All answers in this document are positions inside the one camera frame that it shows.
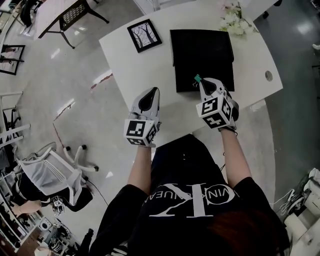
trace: red hair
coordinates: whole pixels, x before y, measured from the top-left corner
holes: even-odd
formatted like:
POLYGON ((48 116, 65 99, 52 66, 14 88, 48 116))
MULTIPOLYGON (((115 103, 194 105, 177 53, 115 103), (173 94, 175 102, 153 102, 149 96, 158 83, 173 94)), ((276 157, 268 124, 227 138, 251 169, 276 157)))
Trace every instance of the red hair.
POLYGON ((252 208, 221 213, 208 229, 228 244, 234 256, 277 256, 288 247, 289 238, 276 214, 270 214, 275 218, 252 208))

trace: black and white marker cube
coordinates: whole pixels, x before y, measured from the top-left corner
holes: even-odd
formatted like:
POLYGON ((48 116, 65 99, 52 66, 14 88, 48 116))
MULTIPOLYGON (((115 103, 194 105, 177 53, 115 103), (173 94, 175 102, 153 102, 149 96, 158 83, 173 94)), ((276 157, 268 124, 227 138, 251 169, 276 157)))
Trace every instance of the black and white marker cube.
POLYGON ((132 144, 148 147, 157 133, 155 121, 126 119, 123 136, 132 144))
POLYGON ((213 129, 230 125, 232 107, 223 94, 218 94, 197 104, 196 110, 198 116, 213 129))

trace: framed picture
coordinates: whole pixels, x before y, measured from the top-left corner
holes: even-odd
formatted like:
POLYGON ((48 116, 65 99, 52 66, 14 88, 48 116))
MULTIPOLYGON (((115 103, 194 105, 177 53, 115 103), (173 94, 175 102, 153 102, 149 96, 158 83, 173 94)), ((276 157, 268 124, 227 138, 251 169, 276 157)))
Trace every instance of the framed picture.
POLYGON ((127 29, 138 53, 162 44, 150 19, 129 26, 127 29))

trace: black wristband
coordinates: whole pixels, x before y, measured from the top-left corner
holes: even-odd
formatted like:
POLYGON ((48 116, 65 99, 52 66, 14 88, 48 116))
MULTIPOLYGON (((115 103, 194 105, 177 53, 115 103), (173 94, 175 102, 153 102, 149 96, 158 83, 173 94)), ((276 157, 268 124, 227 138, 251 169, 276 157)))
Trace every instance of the black wristband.
POLYGON ((232 129, 231 127, 229 127, 229 126, 221 127, 221 128, 218 129, 218 131, 221 132, 221 130, 223 130, 223 129, 226 129, 226 130, 229 130, 231 132, 236 133, 236 131, 234 129, 232 129))

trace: tree drawing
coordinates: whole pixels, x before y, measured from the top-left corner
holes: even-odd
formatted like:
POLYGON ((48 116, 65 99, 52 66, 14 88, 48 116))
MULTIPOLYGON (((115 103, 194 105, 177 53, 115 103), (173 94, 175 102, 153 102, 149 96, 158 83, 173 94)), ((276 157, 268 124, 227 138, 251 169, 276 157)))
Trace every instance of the tree drawing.
POLYGON ((145 47, 157 41, 149 23, 140 24, 131 29, 139 48, 145 47))

